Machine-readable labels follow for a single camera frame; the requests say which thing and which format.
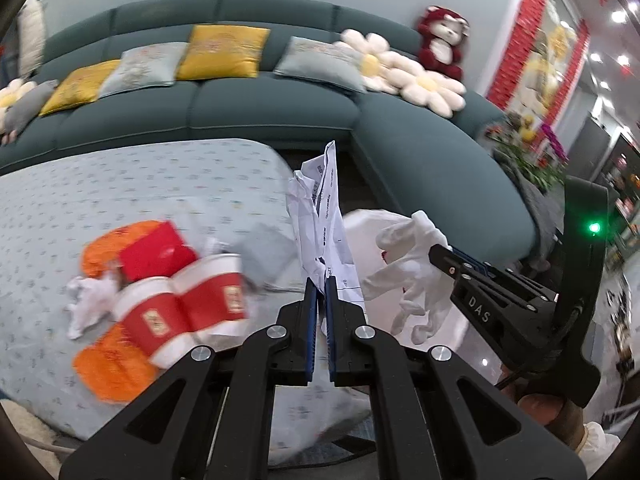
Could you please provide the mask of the white paper receipt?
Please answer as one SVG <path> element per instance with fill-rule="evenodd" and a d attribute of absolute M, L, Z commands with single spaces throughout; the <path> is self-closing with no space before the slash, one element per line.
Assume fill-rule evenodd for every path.
<path fill-rule="evenodd" d="M 364 306 L 356 264 L 346 240 L 338 196 L 336 146 L 326 144 L 322 155 L 302 163 L 285 188 L 286 210 L 304 278 L 324 291 L 328 278 L 337 296 Z"/>

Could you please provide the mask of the grey drawstring pouch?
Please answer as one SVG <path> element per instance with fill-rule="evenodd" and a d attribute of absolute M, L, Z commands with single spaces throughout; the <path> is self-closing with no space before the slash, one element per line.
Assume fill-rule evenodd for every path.
<path fill-rule="evenodd" d="M 258 223 L 230 246 L 241 258 L 242 274 L 253 288 L 276 284 L 295 259 L 295 243 L 273 226 Z"/>

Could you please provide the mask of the white glove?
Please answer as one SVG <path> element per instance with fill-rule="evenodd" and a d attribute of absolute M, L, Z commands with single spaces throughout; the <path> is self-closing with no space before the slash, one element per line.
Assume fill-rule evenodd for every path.
<path fill-rule="evenodd" d="M 70 312 L 67 337 L 76 340 L 111 312 L 119 292 L 119 277 L 115 271 L 105 271 L 99 278 L 76 276 L 68 282 L 66 289 L 73 297 L 66 307 Z"/>
<path fill-rule="evenodd" d="M 430 251 L 449 247 L 427 214 L 369 211 L 376 257 L 360 278 L 371 321 L 413 346 L 423 346 L 444 324 L 452 303 L 448 275 L 431 263 Z"/>

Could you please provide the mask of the white tissue sheet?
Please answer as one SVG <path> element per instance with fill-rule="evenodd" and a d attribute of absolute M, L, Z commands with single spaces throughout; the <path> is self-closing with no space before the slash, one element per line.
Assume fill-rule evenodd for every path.
<path fill-rule="evenodd" d="M 229 245 L 209 237 L 198 262 L 198 292 L 203 296 L 192 310 L 198 338 L 213 346 L 242 341 L 256 327 L 259 310 L 250 276 L 257 269 L 252 254 L 242 242 Z"/>

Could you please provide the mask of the red paper cup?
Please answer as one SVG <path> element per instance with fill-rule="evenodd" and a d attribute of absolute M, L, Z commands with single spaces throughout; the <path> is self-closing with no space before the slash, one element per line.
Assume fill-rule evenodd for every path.
<path fill-rule="evenodd" d="M 244 336 L 248 315 L 238 254 L 207 256 L 172 278 L 192 332 L 203 340 Z"/>
<path fill-rule="evenodd" d="M 145 278 L 126 286 L 112 313 L 149 362 L 162 370 L 198 345 L 169 278 Z"/>

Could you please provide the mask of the red paper box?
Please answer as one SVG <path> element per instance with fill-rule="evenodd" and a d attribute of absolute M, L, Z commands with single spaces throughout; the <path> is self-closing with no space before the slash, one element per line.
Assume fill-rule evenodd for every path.
<path fill-rule="evenodd" d="M 162 222 L 119 253 L 122 274 L 128 282 L 156 276 L 171 278 L 196 260 L 198 254 L 170 221 Z"/>

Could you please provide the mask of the orange wrapper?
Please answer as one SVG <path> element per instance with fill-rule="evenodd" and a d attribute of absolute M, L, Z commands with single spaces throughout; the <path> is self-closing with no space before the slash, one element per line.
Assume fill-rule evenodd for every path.
<path fill-rule="evenodd" d="M 78 352 L 73 368 L 90 392 L 100 401 L 113 404 L 131 402 L 158 375 L 158 369 L 120 323 Z"/>

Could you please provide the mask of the orange plastic bag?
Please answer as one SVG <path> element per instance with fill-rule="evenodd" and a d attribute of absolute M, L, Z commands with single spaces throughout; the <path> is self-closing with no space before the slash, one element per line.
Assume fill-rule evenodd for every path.
<path fill-rule="evenodd" d="M 87 278 L 99 278 L 122 250 L 160 226 L 158 220 L 146 220 L 120 226 L 90 242 L 82 252 L 80 270 Z"/>

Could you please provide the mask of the daisy flower pillow lower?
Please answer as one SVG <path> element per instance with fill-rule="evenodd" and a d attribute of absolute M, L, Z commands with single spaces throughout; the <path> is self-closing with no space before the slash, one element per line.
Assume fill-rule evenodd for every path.
<path fill-rule="evenodd" d="M 388 82 L 396 87 L 405 101 L 428 108 L 440 117 L 451 118 L 465 108 L 465 86 L 440 73 L 424 70 L 413 75 L 394 68 L 388 75 Z"/>

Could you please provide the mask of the daisy flower pillow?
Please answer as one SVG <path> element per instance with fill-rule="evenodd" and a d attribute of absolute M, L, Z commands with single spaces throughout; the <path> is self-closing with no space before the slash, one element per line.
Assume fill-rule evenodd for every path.
<path fill-rule="evenodd" d="M 363 36 L 355 29 L 345 29 L 334 46 L 354 51 L 359 71 L 368 91 L 397 96 L 399 91 L 424 73 L 419 62 L 390 48 L 388 41 L 375 32 Z"/>
<path fill-rule="evenodd" d="M 428 108 L 440 117 L 451 118 L 465 108 L 465 86 L 440 73 L 424 70 L 413 75 L 394 68 L 388 75 L 388 82 L 396 87 L 405 101 Z"/>

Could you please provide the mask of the daisy flower pillow upper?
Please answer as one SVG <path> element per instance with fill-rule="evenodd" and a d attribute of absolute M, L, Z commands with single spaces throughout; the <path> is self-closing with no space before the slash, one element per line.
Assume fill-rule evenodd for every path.
<path fill-rule="evenodd" d="M 399 91 L 424 73 L 419 62 L 390 48 L 388 41 L 375 32 L 363 36 L 355 29 L 345 29 L 334 46 L 354 51 L 359 71 L 368 91 L 397 96 Z"/>

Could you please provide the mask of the light green cushion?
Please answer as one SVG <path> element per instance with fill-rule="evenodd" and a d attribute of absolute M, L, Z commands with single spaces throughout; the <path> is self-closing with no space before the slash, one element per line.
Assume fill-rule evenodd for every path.
<path fill-rule="evenodd" d="M 170 87 L 188 44 L 163 42 L 125 51 L 100 88 L 99 98 L 153 87 Z"/>
<path fill-rule="evenodd" d="M 362 55 L 352 48 L 292 37 L 273 73 L 364 93 L 367 89 L 360 73 L 361 61 Z"/>

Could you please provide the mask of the dark green sectional sofa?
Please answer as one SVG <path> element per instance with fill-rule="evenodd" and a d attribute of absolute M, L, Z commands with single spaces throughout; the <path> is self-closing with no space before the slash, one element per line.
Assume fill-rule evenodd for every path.
<path fill-rule="evenodd" d="M 332 42 L 345 29 L 375 32 L 414 55 L 419 34 L 347 6 L 314 0 L 146 0 L 127 3 L 50 37 L 38 81 L 147 44 L 187 40 L 194 26 L 254 26 L 269 32 L 254 78 L 179 81 L 109 96 L 34 120 L 1 152 L 12 172 L 38 162 L 155 142 L 241 138 L 277 150 L 352 152 L 378 202 L 400 214 L 425 211 L 451 245 L 492 263 L 525 258 L 536 226 L 518 189 L 480 145 L 500 108 L 465 93 L 442 118 L 385 93 L 352 93 L 274 71 L 292 37 Z"/>

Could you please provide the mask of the red monkey plush toy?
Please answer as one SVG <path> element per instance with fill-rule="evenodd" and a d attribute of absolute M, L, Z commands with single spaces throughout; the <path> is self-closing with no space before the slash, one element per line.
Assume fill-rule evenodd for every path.
<path fill-rule="evenodd" d="M 461 62 L 469 36 L 469 22 L 453 10 L 429 6 L 416 30 L 422 37 L 418 61 L 424 70 L 462 81 Z"/>

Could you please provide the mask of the daisy pillow far left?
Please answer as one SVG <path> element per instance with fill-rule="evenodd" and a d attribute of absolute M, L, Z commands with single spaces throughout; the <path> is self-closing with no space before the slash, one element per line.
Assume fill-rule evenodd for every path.
<path fill-rule="evenodd" d="M 27 92 L 36 88 L 37 84 L 22 78 L 15 78 L 0 90 L 0 130 L 6 132 L 6 113 Z"/>

